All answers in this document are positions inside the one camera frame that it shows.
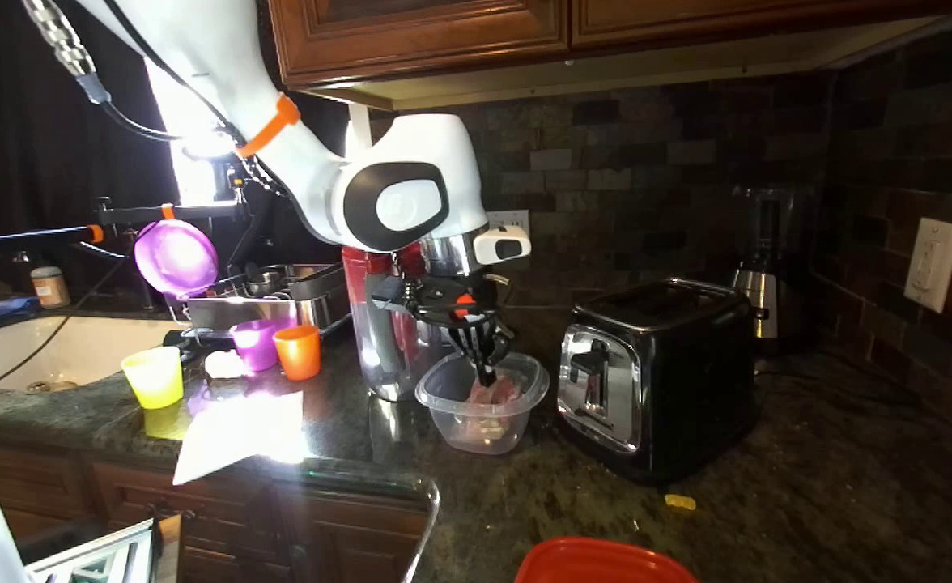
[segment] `clear glass bowl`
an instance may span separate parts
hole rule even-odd
[[[431,407],[451,448],[468,453],[508,453],[518,448],[529,407],[548,396],[548,371],[525,353],[508,353],[495,371],[497,379],[518,383],[518,396],[502,405],[468,402],[477,368],[461,353],[442,355],[418,379],[414,397]]]

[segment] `toaster lever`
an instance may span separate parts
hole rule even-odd
[[[590,353],[572,353],[572,363],[569,363],[569,383],[587,379],[583,383],[583,407],[600,415],[605,412],[605,363],[608,363],[608,349],[603,341],[591,341],[591,349]]]

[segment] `bowl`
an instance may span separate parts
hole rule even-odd
[[[477,368],[461,353],[442,355],[414,384],[414,397],[431,407],[440,436],[468,453],[508,453],[518,448],[529,407],[548,396],[548,371],[535,355],[508,353],[497,383],[514,383],[506,402],[473,402]]]
[[[273,368],[278,363],[275,329],[291,326],[288,316],[263,316],[234,323],[227,334],[236,343],[238,361],[253,368]]]

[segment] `light switch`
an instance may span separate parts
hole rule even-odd
[[[902,297],[941,311],[952,285],[952,223],[923,217],[916,246],[910,252],[910,268],[902,283]]]

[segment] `red lid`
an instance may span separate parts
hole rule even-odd
[[[696,575],[667,555],[603,541],[551,537],[528,551],[514,583],[696,583]]]

